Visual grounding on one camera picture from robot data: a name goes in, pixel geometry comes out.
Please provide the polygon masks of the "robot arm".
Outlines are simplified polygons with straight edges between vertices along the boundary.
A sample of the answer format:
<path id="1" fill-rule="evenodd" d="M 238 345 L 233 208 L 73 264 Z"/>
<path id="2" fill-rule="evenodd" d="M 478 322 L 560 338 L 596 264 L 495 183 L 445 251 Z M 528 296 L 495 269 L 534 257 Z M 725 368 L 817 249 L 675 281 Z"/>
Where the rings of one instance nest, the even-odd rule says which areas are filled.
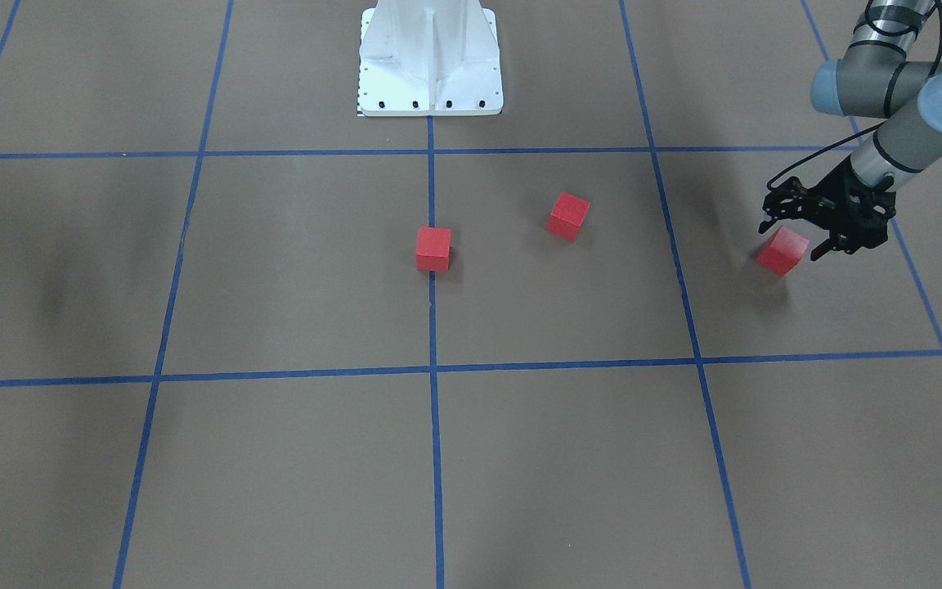
<path id="1" fill-rule="evenodd" d="M 931 16 L 942 27 L 942 2 L 867 3 L 844 56 L 816 71 L 810 98 L 818 112 L 876 123 L 854 135 L 859 146 L 813 187 L 789 170 L 771 178 L 759 232 L 784 220 L 825 230 L 811 260 L 887 242 L 898 191 L 942 157 L 942 53 L 930 62 L 908 57 Z"/>

